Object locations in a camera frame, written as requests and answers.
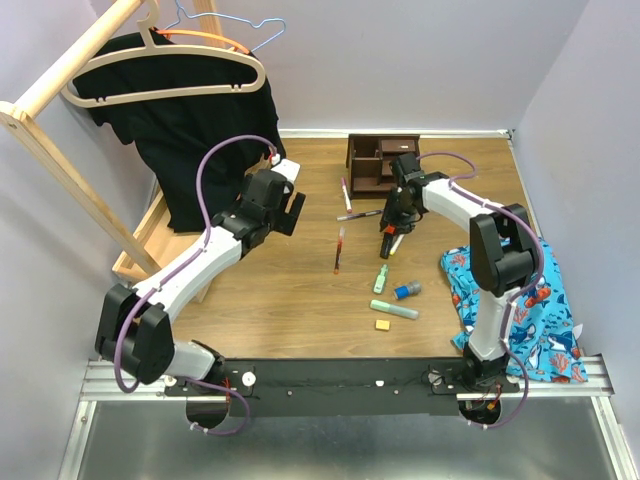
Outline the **orange black highlighter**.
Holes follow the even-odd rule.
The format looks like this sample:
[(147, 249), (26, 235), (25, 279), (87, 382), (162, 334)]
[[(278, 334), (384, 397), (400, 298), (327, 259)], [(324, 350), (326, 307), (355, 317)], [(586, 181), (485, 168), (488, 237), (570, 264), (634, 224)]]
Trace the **orange black highlighter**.
[(395, 243), (396, 228), (389, 225), (382, 230), (382, 234), (383, 237), (379, 255), (382, 259), (388, 259), (391, 254), (391, 249)]

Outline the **yellow capped white marker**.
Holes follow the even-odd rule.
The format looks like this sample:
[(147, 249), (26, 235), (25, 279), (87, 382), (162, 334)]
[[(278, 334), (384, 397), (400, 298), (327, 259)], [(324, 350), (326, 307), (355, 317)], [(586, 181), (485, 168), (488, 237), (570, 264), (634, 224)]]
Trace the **yellow capped white marker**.
[(404, 234), (400, 234), (397, 236), (397, 238), (394, 240), (394, 243), (390, 249), (389, 255), (393, 256), (395, 255), (395, 253), (397, 252), (397, 250), (399, 249), (399, 246), (401, 245), (403, 239), (404, 239), (405, 235)]

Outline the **red clear pen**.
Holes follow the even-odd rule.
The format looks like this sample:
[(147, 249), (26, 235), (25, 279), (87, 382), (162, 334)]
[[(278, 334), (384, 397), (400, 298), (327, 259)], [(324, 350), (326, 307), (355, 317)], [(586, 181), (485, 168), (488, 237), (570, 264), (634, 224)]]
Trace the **red clear pen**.
[(340, 272), (341, 254), (342, 254), (343, 244), (345, 240), (345, 234), (346, 234), (346, 228), (341, 227), (339, 229), (339, 234), (337, 239), (336, 254), (335, 254), (335, 261), (334, 261), (334, 268), (333, 268), (333, 273), (336, 275), (339, 274)]

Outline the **dark wooden desk organizer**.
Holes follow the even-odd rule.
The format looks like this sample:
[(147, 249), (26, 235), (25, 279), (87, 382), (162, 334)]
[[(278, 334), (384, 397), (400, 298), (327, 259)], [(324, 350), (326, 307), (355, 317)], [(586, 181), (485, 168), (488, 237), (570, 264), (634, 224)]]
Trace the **dark wooden desk organizer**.
[(419, 135), (350, 134), (347, 189), (353, 199), (385, 198), (395, 185), (391, 162), (401, 154), (419, 154)]

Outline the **pink capped white marker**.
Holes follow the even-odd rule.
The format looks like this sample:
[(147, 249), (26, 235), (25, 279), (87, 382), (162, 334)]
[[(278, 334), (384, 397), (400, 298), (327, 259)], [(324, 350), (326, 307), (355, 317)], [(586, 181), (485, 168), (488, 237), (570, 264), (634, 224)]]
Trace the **pink capped white marker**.
[(348, 214), (351, 214), (353, 212), (353, 209), (352, 209), (352, 203), (351, 203), (351, 199), (350, 199), (350, 196), (349, 196), (349, 191), (348, 191), (348, 187), (347, 187), (347, 183), (346, 183), (345, 178), (342, 177), (340, 182), (341, 182), (341, 190), (342, 190), (342, 194), (343, 194), (343, 197), (344, 197), (344, 203), (345, 203), (346, 212)]

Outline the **mint green highlighter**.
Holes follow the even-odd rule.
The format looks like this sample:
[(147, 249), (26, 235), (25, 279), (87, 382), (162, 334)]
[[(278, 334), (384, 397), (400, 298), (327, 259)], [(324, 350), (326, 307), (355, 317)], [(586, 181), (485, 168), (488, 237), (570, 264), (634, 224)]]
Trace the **mint green highlighter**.
[(386, 313), (406, 319), (416, 320), (419, 318), (419, 312), (414, 309), (402, 307), (395, 304), (390, 304), (380, 300), (371, 300), (369, 307), (381, 313)]

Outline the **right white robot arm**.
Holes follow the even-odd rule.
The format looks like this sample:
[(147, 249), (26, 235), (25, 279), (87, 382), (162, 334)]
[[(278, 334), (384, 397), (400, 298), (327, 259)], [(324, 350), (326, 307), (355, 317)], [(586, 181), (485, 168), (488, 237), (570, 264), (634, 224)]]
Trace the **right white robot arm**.
[(474, 330), (463, 349), (455, 380), (480, 392), (506, 372), (513, 357), (509, 337), (517, 300), (531, 291), (544, 269), (544, 254), (527, 212), (483, 199), (441, 172), (426, 173), (420, 157), (404, 153), (390, 162), (395, 181), (380, 220), (380, 256), (396, 237), (413, 231), (428, 212), (446, 217), (469, 234), (470, 268), (479, 287)]

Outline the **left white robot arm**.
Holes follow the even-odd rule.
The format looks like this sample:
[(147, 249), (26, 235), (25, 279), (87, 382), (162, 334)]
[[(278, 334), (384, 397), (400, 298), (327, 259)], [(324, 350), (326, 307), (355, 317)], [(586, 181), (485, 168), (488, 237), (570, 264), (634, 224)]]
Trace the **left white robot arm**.
[(298, 163), (282, 160), (249, 175), (238, 200), (217, 214), (210, 228), (165, 268), (132, 287), (114, 285), (105, 295), (95, 349), (114, 365), (119, 383), (130, 375), (151, 384), (163, 375), (187, 378), (201, 395), (222, 380), (212, 348), (174, 339), (172, 323), (218, 274), (261, 245), (271, 232), (291, 235), (305, 196), (294, 190)]

